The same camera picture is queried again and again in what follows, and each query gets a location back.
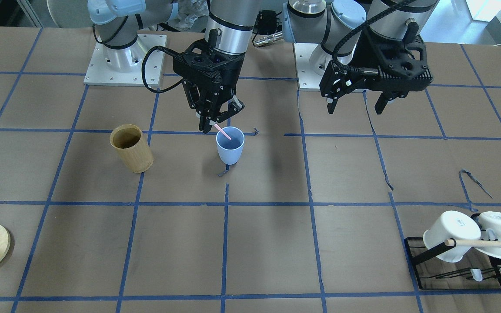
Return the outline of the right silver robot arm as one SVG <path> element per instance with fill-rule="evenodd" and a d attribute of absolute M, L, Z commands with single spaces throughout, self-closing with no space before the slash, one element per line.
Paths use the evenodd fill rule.
<path fill-rule="evenodd" d="M 199 130 L 208 133 L 244 109 L 236 84 L 262 2 L 260 0 L 205 0 L 204 37 L 185 51 L 152 47 L 142 61 L 142 82 L 147 82 L 147 60 L 154 51 L 173 58 L 189 107 L 199 117 Z M 110 51 L 131 48 L 138 31 L 153 26 L 179 30 L 177 22 L 192 14 L 190 0 L 90 0 L 87 11 L 97 43 Z"/>

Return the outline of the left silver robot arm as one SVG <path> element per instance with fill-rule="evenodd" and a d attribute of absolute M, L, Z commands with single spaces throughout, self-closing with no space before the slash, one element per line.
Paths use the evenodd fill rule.
<path fill-rule="evenodd" d="M 282 13 L 284 40 L 317 45 L 319 91 L 334 113 L 344 95 L 379 91 L 374 109 L 420 92 L 433 82 L 420 31 L 436 0 L 290 0 Z"/>

